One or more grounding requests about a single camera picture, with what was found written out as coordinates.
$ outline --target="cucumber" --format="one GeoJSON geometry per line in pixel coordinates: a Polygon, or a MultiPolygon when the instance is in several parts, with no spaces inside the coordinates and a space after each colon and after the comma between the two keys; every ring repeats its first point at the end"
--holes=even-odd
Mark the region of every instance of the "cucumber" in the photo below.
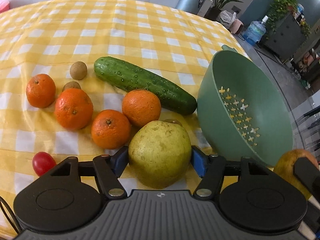
{"type": "Polygon", "coordinates": [[[126,92],[146,89],[158,96],[161,106],[178,114],[192,114],[196,99],[181,87],[146,69],[114,57],[101,57],[94,62],[98,77],[126,92]]]}

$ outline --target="blue water bottle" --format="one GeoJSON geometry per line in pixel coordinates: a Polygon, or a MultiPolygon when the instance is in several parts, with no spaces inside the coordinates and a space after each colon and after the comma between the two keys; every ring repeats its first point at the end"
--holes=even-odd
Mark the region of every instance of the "blue water bottle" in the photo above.
{"type": "Polygon", "coordinates": [[[259,42],[263,35],[266,34],[266,22],[269,19],[265,16],[262,21],[253,21],[245,31],[243,37],[252,46],[259,42]]]}

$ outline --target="plastic bag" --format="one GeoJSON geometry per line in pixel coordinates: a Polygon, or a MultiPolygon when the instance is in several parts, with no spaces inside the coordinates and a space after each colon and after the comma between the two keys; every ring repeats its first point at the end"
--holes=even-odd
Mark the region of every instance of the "plastic bag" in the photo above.
{"type": "Polygon", "coordinates": [[[231,24],[235,21],[236,15],[236,13],[232,14],[228,11],[222,11],[219,14],[217,20],[228,29],[231,26],[231,24]]]}

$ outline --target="floor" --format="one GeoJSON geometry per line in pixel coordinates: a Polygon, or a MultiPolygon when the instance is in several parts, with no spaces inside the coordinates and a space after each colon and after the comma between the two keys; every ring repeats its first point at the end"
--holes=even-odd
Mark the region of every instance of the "floor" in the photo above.
{"type": "Polygon", "coordinates": [[[301,85],[293,71],[289,68],[288,64],[290,63],[283,65],[265,49],[259,48],[256,45],[253,47],[238,36],[235,36],[235,38],[251,60],[268,76],[283,96],[292,125],[293,148],[308,149],[320,160],[320,150],[314,152],[313,147],[313,142],[320,139],[319,133],[316,128],[307,129],[320,116],[314,115],[300,125],[297,122],[299,117],[317,106],[311,98],[312,92],[306,90],[301,85]]]}

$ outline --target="black cable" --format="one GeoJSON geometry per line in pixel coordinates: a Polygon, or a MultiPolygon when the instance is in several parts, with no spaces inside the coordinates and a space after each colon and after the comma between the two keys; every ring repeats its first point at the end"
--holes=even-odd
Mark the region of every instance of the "black cable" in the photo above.
{"type": "Polygon", "coordinates": [[[9,221],[10,225],[13,227],[14,231],[16,231],[17,234],[21,233],[22,232],[22,228],[21,228],[21,226],[19,224],[19,221],[18,221],[16,215],[12,211],[11,207],[9,206],[9,204],[1,196],[0,196],[0,208],[1,208],[2,212],[3,212],[3,214],[5,215],[5,217],[7,218],[7,220],[9,221]],[[9,218],[9,216],[8,216],[7,212],[4,210],[4,207],[2,206],[2,204],[7,209],[8,213],[12,217],[13,221],[9,218]]]}
{"type": "MultiPolygon", "coordinates": [[[[239,34],[242,36],[242,34],[241,34],[241,33],[239,33],[239,34]]],[[[239,38],[239,39],[241,39],[241,37],[239,37],[239,34],[238,34],[237,36],[238,36],[238,38],[239,38]]],[[[243,39],[241,39],[241,41],[245,41],[245,39],[244,39],[244,37],[243,37],[243,36],[242,36],[242,38],[243,38],[243,39]]]]}

